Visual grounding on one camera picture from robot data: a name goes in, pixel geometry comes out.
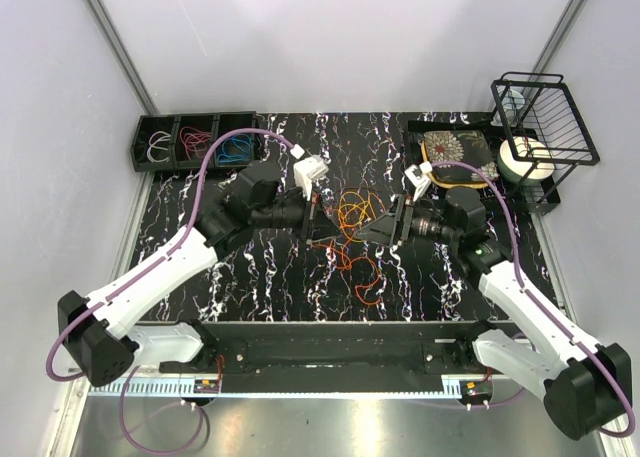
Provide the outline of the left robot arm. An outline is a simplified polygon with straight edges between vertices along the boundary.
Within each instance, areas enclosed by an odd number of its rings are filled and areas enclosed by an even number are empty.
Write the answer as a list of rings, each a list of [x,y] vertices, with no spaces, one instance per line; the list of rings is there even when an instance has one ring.
[[[303,158],[293,167],[294,188],[282,192],[279,168],[253,161],[196,202],[195,220],[137,266],[86,297],[75,291],[61,297],[59,335],[82,376],[103,387],[136,366],[203,373],[220,365],[219,340],[203,324],[151,326],[141,318],[184,282],[247,245],[258,229],[289,229],[305,242],[335,236],[337,227],[314,189],[327,171],[321,157]]]

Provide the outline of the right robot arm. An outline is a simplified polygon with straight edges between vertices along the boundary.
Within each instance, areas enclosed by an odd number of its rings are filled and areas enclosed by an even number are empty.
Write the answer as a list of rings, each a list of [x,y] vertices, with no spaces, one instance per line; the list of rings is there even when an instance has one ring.
[[[432,168],[425,162],[406,169],[413,195],[395,197],[386,213],[356,231],[356,238],[388,246],[413,240],[447,246],[467,283],[501,308],[530,342],[519,344],[481,321],[457,336],[457,367],[470,374],[485,367],[515,381],[542,402],[556,428],[572,440],[593,431],[631,436],[636,415],[629,354],[618,344],[601,344],[535,287],[521,268],[518,246],[505,248],[488,231],[476,190],[448,189],[440,210],[419,204]]]

